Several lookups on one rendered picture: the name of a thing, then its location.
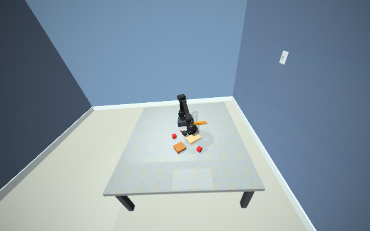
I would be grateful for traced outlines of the brown flat square block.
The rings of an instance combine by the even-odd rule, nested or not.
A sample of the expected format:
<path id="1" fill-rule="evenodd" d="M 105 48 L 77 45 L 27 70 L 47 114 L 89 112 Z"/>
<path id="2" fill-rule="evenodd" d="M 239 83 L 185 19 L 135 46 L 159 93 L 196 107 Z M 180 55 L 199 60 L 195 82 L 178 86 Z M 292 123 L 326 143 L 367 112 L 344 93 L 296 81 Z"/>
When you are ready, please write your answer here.
<path id="1" fill-rule="evenodd" d="M 177 153 L 180 153 L 180 152 L 186 150 L 186 147 L 184 146 L 184 144 L 182 142 L 179 142 L 179 143 L 173 145 L 173 147 L 174 147 L 174 149 Z"/>

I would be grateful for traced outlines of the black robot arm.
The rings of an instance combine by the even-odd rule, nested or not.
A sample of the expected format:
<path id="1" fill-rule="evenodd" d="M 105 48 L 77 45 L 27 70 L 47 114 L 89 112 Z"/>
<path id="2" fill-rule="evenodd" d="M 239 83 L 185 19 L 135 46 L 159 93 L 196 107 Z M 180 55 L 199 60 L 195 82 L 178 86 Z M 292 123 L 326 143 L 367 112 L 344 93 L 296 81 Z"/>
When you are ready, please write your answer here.
<path id="1" fill-rule="evenodd" d="M 189 132 L 193 135 L 196 132 L 195 127 L 193 126 L 194 120 L 191 114 L 189 113 L 188 106 L 187 106 L 187 101 L 186 101 L 186 96 L 184 94 L 180 94 L 177 96 L 177 99 L 180 104 L 180 110 L 179 110 L 179 117 L 180 121 L 185 120 L 187 127 L 189 128 Z M 185 116 L 185 117 L 184 117 Z"/>

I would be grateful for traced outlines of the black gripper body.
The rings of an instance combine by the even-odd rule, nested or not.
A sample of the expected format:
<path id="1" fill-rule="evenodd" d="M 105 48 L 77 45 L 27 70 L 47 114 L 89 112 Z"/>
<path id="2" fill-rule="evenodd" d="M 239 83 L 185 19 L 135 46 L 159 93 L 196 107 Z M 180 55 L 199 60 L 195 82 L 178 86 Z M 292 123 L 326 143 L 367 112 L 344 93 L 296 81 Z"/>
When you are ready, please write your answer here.
<path id="1" fill-rule="evenodd" d="M 187 126 L 186 126 L 187 127 Z M 195 129 L 197 130 L 198 129 L 198 127 L 197 126 L 195 126 L 194 125 L 194 127 L 195 127 Z M 187 133 L 189 134 L 190 132 L 189 132 L 189 128 L 187 127 L 187 131 L 182 131 L 182 134 L 185 136 L 185 135 L 187 135 Z"/>

